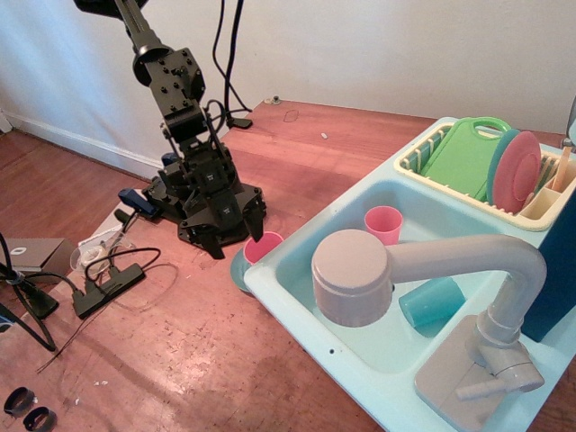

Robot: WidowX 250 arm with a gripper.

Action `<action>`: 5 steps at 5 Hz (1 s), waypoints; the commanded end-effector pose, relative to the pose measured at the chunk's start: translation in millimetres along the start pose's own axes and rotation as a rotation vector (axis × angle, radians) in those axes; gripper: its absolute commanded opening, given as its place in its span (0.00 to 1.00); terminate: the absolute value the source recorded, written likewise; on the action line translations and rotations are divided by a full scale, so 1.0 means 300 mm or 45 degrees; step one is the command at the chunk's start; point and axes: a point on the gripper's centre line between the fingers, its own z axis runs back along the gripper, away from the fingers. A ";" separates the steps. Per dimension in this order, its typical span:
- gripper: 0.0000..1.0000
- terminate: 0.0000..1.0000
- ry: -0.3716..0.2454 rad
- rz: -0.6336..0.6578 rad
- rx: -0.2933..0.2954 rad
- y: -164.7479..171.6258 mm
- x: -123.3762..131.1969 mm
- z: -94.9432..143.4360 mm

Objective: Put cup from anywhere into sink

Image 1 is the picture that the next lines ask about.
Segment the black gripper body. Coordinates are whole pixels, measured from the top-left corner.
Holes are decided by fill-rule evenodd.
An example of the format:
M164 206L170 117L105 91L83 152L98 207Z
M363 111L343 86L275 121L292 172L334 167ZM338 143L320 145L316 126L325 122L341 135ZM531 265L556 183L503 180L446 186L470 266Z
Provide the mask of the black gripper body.
M259 207L266 215L261 188L241 186L237 192L226 190L202 198L191 215L178 224L178 237L196 246L200 246L198 236L204 233L216 235L221 246L243 241L250 236L244 222L246 207Z

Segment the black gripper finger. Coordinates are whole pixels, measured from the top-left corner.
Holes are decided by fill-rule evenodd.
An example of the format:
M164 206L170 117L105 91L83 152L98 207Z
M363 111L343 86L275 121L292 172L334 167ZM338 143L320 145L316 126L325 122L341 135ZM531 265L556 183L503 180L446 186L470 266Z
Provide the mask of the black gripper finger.
M206 251L213 259L222 260L225 255L216 235L204 233L198 236L200 247Z
M266 211L259 207L246 207L244 209L244 222L248 233L255 242L259 242L264 235L264 217Z

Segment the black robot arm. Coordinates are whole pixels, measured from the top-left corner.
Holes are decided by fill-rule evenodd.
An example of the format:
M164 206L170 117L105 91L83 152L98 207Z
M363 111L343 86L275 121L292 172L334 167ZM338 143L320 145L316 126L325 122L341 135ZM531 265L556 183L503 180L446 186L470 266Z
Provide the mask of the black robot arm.
M178 226L178 237L224 257L223 247L247 237L260 240L266 204L261 188L239 179L232 155L201 106L203 74L189 49L172 49L149 27L142 1L78 1L85 13L123 21L130 37L137 80L148 87L162 114L161 129L172 150L142 194L128 205L149 211Z

